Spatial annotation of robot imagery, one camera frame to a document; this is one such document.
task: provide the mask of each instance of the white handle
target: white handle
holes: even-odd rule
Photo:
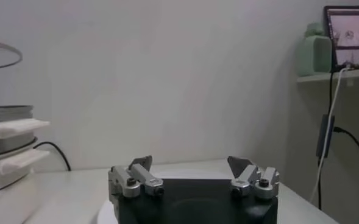
[[[33,118],[0,122],[0,139],[30,133],[48,125],[48,121],[39,121]]]
[[[23,153],[0,160],[0,177],[21,170],[48,156],[48,151],[29,149]]]

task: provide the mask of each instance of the screw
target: screw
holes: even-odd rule
[[[259,180],[259,186],[260,187],[268,187],[269,186],[269,181],[267,179],[260,179]]]
[[[239,189],[239,188],[233,188],[232,190],[231,190],[231,192],[230,192],[230,194],[231,194],[231,196],[233,197],[233,198],[240,198],[241,197],[241,189]]]
[[[133,186],[133,185],[135,185],[136,184],[136,179],[134,179],[134,178],[129,178],[128,180],[126,180],[126,185],[127,186]]]
[[[155,196],[158,196],[158,197],[163,196],[163,194],[165,193],[165,189],[162,187],[156,188],[154,193],[155,193]]]

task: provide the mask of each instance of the green container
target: green container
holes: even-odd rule
[[[328,73],[332,68],[332,42],[321,35],[318,24],[308,25],[305,39],[299,44],[296,53],[298,76]]]

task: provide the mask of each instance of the black power adapter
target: black power adapter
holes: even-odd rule
[[[321,125],[320,125],[320,131],[319,131],[319,139],[318,139],[318,148],[316,150],[316,156],[321,159],[323,150],[324,150],[324,144],[327,144],[325,148],[325,155],[324,157],[328,157],[328,151],[330,148],[331,138],[332,138],[332,130],[333,130],[333,124],[335,122],[335,116],[331,117],[330,121],[330,128],[328,130],[328,138],[327,142],[325,142],[325,135],[327,134],[327,126],[328,126],[328,114],[324,114],[321,118]]]

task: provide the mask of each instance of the gray container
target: gray container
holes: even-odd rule
[[[0,122],[32,118],[33,106],[0,106]],[[18,150],[35,142],[33,133],[0,139],[0,155]]]

